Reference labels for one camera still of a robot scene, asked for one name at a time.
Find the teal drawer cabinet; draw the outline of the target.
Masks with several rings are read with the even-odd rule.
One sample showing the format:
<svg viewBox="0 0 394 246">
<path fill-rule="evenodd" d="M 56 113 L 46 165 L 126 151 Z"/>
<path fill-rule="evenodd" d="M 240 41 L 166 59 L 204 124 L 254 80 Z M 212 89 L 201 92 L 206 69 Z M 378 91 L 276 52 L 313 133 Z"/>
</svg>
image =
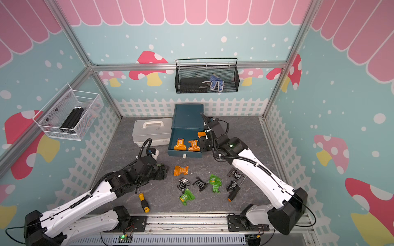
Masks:
<svg viewBox="0 0 394 246">
<path fill-rule="evenodd" d="M 176 104 L 171 126 L 171 138 L 167 153 L 171 157 L 182 158 L 201 158 L 201 151 L 189 151 L 191 142 L 199 140 L 198 133 L 203 132 L 203 119 L 201 114 L 204 112 L 203 104 Z M 185 150 L 176 150 L 178 140 L 183 139 Z"/>
</svg>

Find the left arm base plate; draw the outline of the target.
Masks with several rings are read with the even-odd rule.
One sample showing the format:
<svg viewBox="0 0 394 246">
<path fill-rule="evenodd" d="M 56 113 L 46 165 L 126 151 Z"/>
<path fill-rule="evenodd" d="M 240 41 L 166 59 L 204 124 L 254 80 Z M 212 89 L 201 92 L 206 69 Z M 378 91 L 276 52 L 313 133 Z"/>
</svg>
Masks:
<svg viewBox="0 0 394 246">
<path fill-rule="evenodd" d="M 122 230 L 123 233 L 145 232 L 147 216 L 131 216 Z"/>
</svg>

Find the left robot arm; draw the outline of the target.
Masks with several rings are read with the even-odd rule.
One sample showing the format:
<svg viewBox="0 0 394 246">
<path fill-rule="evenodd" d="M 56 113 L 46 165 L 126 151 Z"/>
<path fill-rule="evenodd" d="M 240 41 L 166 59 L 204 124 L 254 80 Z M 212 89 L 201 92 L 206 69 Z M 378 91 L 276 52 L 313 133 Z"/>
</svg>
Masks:
<svg viewBox="0 0 394 246">
<path fill-rule="evenodd" d="M 37 210 L 25 217 L 24 240 L 28 246 L 65 246 L 85 236 L 105 231 L 126 232 L 135 220 L 124 206 L 85 218 L 93 210 L 138 189 L 152 180 L 167 177 L 169 167 L 157 163 L 158 151 L 150 148 L 145 156 L 125 168 L 105 174 L 81 196 L 46 212 Z"/>
</svg>

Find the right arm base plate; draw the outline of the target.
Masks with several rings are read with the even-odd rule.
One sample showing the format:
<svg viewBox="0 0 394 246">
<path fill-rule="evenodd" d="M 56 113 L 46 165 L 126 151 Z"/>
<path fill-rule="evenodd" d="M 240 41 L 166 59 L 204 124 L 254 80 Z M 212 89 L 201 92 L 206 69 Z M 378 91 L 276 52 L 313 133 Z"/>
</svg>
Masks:
<svg viewBox="0 0 394 246">
<path fill-rule="evenodd" d="M 229 213 L 227 215 L 227 225 L 230 232 L 267 232 L 269 231 L 268 224 L 254 225 L 245 216 Z"/>
</svg>

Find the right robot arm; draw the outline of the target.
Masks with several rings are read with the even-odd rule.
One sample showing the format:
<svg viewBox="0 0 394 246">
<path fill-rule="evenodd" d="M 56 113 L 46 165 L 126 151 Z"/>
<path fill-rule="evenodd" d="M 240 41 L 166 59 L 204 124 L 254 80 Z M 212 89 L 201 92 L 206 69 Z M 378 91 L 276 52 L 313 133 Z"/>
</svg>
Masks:
<svg viewBox="0 0 394 246">
<path fill-rule="evenodd" d="M 307 209 L 308 194 L 293 188 L 273 174 L 252 150 L 237 137 L 229 138 L 228 127 L 221 120 L 201 115 L 208 148 L 218 162 L 228 162 L 249 178 L 269 199 L 269 205 L 249 205 L 239 216 L 239 223 L 247 230 L 269 224 L 283 235 L 288 235 Z"/>
</svg>

